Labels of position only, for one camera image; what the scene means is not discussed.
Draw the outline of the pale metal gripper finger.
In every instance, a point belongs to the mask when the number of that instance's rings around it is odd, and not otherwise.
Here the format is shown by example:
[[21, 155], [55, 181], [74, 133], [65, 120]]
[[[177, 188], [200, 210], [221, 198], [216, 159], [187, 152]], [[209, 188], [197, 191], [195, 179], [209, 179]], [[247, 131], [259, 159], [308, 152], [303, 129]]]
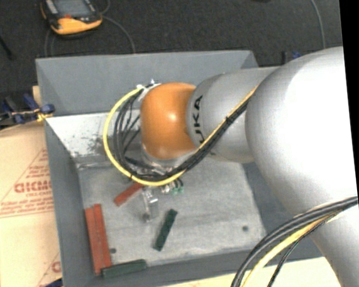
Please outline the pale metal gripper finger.
[[151, 218], [155, 219], [159, 216], [160, 210], [159, 210], [159, 203], [158, 198], [153, 197], [149, 201], [150, 204], [150, 215]]
[[145, 222], [150, 222], [152, 220], [152, 216], [151, 216], [151, 210], [149, 204], [149, 197], [147, 196], [146, 193], [142, 193], [142, 198], [143, 198], [144, 211], [145, 211], [142, 217]]

